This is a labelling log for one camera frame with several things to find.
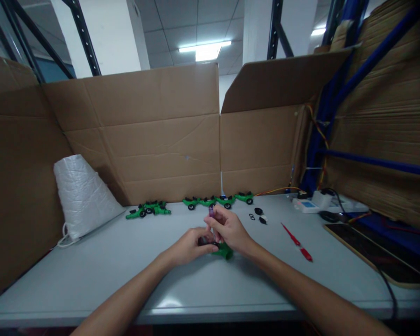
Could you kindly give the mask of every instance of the red screwdriver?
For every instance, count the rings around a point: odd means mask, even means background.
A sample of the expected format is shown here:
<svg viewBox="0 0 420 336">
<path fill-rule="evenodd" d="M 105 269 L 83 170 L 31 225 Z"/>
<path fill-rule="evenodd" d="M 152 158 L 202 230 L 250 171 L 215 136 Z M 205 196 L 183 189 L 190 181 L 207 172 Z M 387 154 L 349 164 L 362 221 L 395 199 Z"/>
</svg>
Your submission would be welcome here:
<svg viewBox="0 0 420 336">
<path fill-rule="evenodd" d="M 293 240 L 294 244 L 296 244 L 300 248 L 300 252 L 302 252 L 302 254 L 306 258 L 306 260 L 313 262 L 313 257 L 311 256 L 311 254 L 308 253 L 307 250 L 305 250 L 301 246 L 300 241 L 298 241 L 297 238 L 294 237 L 291 232 L 289 232 L 289 230 L 286 228 L 285 225 L 283 225 L 283 223 L 280 223 L 280 224 L 283 226 L 283 228 L 286 230 L 286 232 L 288 233 L 288 235 L 291 237 L 291 239 Z"/>
</svg>

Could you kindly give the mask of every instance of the cardboard sheet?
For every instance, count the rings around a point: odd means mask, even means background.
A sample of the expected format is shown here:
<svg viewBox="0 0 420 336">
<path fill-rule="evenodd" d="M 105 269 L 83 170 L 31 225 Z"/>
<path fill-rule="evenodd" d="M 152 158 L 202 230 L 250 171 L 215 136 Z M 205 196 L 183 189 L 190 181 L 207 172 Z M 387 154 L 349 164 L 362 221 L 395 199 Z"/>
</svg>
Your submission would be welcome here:
<svg viewBox="0 0 420 336">
<path fill-rule="evenodd" d="M 62 236 L 53 164 L 71 154 L 31 69 L 0 58 L 0 292 Z"/>
<path fill-rule="evenodd" d="M 352 75 L 413 6 L 390 0 L 364 23 Z M 331 148 L 420 165 L 420 21 L 341 105 Z M 420 229 L 420 176 L 330 158 L 328 184 Z"/>
<path fill-rule="evenodd" d="M 215 63 L 45 84 L 76 154 L 122 205 L 221 192 Z"/>
<path fill-rule="evenodd" d="M 227 91 L 221 111 L 221 171 L 226 195 L 299 184 L 315 101 L 350 54 L 248 63 Z"/>
</svg>

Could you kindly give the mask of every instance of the gray table surface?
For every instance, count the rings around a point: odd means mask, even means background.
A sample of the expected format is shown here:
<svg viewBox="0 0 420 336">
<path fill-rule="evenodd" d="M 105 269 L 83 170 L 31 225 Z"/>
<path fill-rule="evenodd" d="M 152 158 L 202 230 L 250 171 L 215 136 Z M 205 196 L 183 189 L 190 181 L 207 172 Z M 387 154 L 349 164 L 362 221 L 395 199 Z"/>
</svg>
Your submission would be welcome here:
<svg viewBox="0 0 420 336">
<path fill-rule="evenodd" d="M 268 225 L 249 213 L 261 207 Z M 204 226 L 207 208 L 168 204 L 172 215 L 126 220 L 122 214 L 66 249 L 53 249 L 0 296 L 1 327 L 76 326 L 106 298 L 171 246 L 189 227 Z M 322 227 L 317 215 L 292 207 L 285 195 L 233 206 L 249 234 L 269 252 L 370 312 L 386 319 L 392 300 L 380 275 Z M 314 259 L 304 259 L 283 222 Z M 420 289 L 391 285 L 399 318 L 420 317 Z M 256 266 L 235 253 L 205 255 L 171 271 L 137 318 L 139 324 L 295 319 L 303 315 Z"/>
</svg>

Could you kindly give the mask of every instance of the forearm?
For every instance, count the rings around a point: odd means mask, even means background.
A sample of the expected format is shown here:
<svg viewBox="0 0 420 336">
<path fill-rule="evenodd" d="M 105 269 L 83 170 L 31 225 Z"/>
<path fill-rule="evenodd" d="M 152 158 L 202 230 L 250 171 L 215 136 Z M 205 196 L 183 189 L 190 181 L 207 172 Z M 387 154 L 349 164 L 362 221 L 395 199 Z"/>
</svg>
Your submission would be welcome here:
<svg viewBox="0 0 420 336">
<path fill-rule="evenodd" d="M 122 335 L 171 268 L 172 263 L 168 256 L 165 252 L 161 253 L 148 267 L 101 304 L 72 335 Z"/>
<path fill-rule="evenodd" d="M 351 302 L 298 272 L 257 243 L 245 254 L 326 335 L 394 335 Z"/>
</svg>

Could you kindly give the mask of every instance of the fluorescent light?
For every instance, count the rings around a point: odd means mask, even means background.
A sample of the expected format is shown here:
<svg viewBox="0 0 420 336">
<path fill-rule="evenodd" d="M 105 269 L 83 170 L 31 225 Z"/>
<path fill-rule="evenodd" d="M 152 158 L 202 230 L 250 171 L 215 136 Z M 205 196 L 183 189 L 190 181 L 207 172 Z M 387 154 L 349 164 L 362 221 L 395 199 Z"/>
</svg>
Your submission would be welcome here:
<svg viewBox="0 0 420 336">
<path fill-rule="evenodd" d="M 196 62 L 217 59 L 222 47 L 230 46 L 231 41 L 201 44 L 193 47 L 179 48 L 179 52 L 196 52 Z"/>
<path fill-rule="evenodd" d="M 311 36 L 319 36 L 319 35 L 323 35 L 324 33 L 325 33 L 325 28 L 315 29 L 311 33 Z"/>
</svg>

